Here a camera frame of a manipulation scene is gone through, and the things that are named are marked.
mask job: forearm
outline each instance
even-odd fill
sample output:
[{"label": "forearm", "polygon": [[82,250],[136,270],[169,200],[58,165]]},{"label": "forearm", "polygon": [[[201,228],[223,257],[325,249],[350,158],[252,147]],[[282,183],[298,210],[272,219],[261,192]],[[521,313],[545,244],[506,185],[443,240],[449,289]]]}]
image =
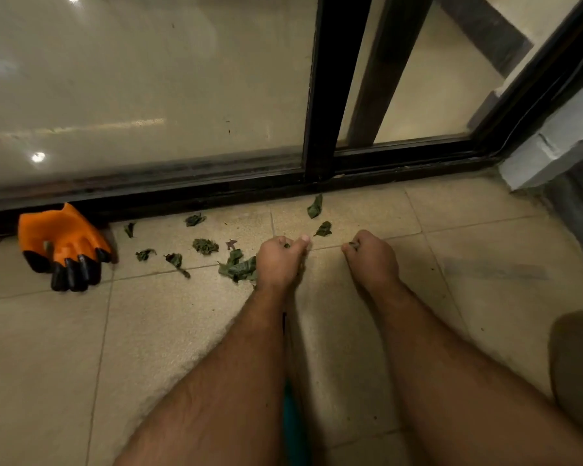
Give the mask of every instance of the forearm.
[{"label": "forearm", "polygon": [[145,419],[117,466],[278,461],[284,297],[253,292],[220,344]]},{"label": "forearm", "polygon": [[396,391],[438,464],[583,465],[583,436],[403,284],[372,295]]}]

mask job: glass panel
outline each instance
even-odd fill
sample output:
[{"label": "glass panel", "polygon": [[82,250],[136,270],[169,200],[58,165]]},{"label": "glass panel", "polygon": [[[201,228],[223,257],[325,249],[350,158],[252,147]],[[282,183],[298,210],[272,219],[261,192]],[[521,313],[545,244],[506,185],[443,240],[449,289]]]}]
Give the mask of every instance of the glass panel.
[{"label": "glass panel", "polygon": [[317,2],[0,0],[0,196],[300,166]]},{"label": "glass panel", "polygon": [[[374,143],[469,133],[579,0],[434,0]],[[385,0],[373,0],[339,146]]]}]

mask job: orange and black glove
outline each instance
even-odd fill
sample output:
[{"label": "orange and black glove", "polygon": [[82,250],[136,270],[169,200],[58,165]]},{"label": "orange and black glove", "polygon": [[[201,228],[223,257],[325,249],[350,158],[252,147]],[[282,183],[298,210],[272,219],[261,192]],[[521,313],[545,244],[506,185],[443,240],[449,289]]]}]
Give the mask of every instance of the orange and black glove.
[{"label": "orange and black glove", "polygon": [[[101,263],[112,259],[110,246],[75,207],[22,214],[17,237],[23,256],[37,273],[52,273],[54,291],[86,291],[101,281]],[[45,242],[53,245],[52,262]]]}]

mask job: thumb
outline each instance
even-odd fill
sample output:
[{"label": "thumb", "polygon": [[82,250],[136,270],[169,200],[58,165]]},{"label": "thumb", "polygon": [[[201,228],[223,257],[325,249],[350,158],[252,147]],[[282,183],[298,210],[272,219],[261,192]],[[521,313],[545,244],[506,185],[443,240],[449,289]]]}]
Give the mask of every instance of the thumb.
[{"label": "thumb", "polygon": [[357,256],[356,250],[349,243],[344,243],[341,246],[341,251],[346,256],[346,260],[348,261],[348,263],[352,263],[354,258],[356,258],[356,256]]},{"label": "thumb", "polygon": [[294,252],[298,259],[300,259],[306,248],[309,246],[310,242],[311,237],[309,237],[307,234],[303,234],[300,237],[298,237],[296,241],[291,245],[290,250]]}]

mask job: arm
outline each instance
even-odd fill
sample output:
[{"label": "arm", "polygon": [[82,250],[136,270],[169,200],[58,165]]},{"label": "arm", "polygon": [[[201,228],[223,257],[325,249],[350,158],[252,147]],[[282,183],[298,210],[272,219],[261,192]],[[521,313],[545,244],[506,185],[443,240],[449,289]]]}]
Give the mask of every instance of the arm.
[{"label": "arm", "polygon": [[285,298],[309,238],[257,253],[257,288],[220,344],[133,434],[115,466],[274,465],[280,459]]},{"label": "arm", "polygon": [[370,294],[392,378],[440,465],[583,465],[583,434],[530,384],[443,324],[399,280],[388,243],[342,248]]}]

